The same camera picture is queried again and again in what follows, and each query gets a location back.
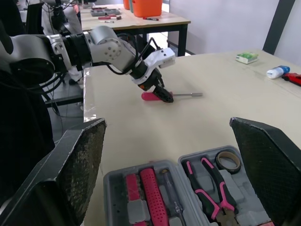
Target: orange container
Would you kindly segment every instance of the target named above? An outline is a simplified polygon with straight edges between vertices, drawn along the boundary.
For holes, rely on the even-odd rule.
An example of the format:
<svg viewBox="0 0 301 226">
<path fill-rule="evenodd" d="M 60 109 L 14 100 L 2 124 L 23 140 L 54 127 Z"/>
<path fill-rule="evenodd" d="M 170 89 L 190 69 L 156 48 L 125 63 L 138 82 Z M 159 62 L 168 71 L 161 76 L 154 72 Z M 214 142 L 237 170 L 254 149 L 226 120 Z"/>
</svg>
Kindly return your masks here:
<svg viewBox="0 0 301 226">
<path fill-rule="evenodd" d="M 160 16 L 163 0 L 131 0 L 136 17 Z"/>
<path fill-rule="evenodd" d="M 131 0 L 123 0 L 123 5 L 125 9 L 130 10 L 130 3 L 128 1 Z"/>
</svg>

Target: white bottle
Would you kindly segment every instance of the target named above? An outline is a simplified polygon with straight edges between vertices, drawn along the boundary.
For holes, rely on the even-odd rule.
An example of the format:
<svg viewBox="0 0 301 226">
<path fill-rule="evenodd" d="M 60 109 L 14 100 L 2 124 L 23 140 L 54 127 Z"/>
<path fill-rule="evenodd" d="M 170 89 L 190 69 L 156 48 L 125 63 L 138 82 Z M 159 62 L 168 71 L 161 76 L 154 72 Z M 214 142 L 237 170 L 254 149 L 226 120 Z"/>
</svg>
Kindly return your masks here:
<svg viewBox="0 0 301 226">
<path fill-rule="evenodd" d="M 270 79 L 275 79 L 289 72 L 290 72 L 290 68 L 288 66 L 279 66 L 279 67 L 274 67 L 271 70 L 268 70 L 267 76 Z"/>
</svg>

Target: beige tabletop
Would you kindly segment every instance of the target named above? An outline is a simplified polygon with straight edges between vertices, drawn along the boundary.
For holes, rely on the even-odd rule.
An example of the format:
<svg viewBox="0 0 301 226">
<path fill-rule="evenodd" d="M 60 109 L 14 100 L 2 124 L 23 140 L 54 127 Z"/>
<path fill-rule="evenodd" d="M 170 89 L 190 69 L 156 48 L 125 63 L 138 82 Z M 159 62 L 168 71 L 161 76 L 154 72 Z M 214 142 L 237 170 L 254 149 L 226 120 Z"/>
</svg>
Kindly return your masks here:
<svg viewBox="0 0 301 226">
<path fill-rule="evenodd" d="M 159 27 L 159 26 L 167 26 L 167 25 L 179 25 L 179 24 L 190 24 L 190 20 L 185 19 L 183 17 L 177 16 L 172 13 L 167 13 L 162 11 L 161 16 L 157 16 L 159 21 L 151 21 L 151 20 L 143 20 L 142 18 L 135 17 L 130 10 L 126 10 L 123 7 L 123 4 L 117 5 L 103 5 L 102 7 L 107 8 L 117 8 L 121 11 L 121 20 L 115 21 L 113 24 L 105 24 L 101 23 L 98 20 L 98 17 L 91 16 L 90 8 L 81 9 L 81 24 L 83 31 L 90 31 L 91 29 L 100 26 L 106 25 L 114 30 L 126 30 L 126 29 L 134 29 L 134 28 L 146 28 L 146 27 Z"/>
<path fill-rule="evenodd" d="M 301 147 L 301 87 L 266 76 L 270 68 L 301 68 L 260 50 L 257 62 L 235 61 L 242 51 L 183 56 L 161 69 L 174 93 L 203 92 L 203 97 L 175 97 L 174 103 L 145 102 L 129 76 L 105 66 L 85 70 L 84 119 L 107 121 L 101 166 L 85 226 L 104 225 L 103 176 L 112 170 L 237 143 L 229 121 L 241 117 L 283 130 Z"/>
</svg>

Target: screwdriver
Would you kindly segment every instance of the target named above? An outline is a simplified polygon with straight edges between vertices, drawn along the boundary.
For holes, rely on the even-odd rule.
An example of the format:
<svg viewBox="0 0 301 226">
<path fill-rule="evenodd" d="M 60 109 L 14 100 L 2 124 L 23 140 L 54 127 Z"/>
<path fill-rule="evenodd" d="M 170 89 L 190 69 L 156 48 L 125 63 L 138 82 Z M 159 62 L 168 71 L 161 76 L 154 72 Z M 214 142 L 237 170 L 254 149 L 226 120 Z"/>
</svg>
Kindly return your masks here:
<svg viewBox="0 0 301 226">
<path fill-rule="evenodd" d="M 171 179 L 171 174 L 168 169 L 164 169 L 161 171 L 161 174 L 164 179 L 164 185 L 168 194 L 168 198 L 172 203 L 174 210 L 176 212 L 177 217 L 180 219 L 182 226 L 186 226 L 184 217 L 183 217 L 183 207 L 181 206 L 176 191 L 174 189 L 174 184 Z"/>
<path fill-rule="evenodd" d="M 203 93 L 181 93 L 181 94 L 173 94 L 172 92 L 170 92 L 173 97 L 183 97 L 183 96 L 188 96 L 188 97 L 202 97 Z M 141 94 L 141 98 L 142 100 L 146 100 L 146 101 L 151 101 L 151 100 L 160 100 L 156 95 L 154 95 L 151 92 L 143 92 Z"/>
</svg>

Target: pink handle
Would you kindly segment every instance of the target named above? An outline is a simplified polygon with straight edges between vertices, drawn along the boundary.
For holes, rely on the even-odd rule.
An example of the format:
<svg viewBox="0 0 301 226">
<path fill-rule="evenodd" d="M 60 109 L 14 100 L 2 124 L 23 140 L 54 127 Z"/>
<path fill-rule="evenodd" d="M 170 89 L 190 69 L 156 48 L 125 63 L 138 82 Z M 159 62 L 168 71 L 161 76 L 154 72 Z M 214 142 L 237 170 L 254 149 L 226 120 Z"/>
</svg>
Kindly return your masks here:
<svg viewBox="0 0 301 226">
<path fill-rule="evenodd" d="M 161 99 L 159 99 L 159 97 L 157 97 L 155 94 L 153 94 L 151 92 L 143 92 L 141 94 L 141 98 L 142 98 L 142 100 L 145 100 L 145 101 L 161 100 Z"/>
</svg>

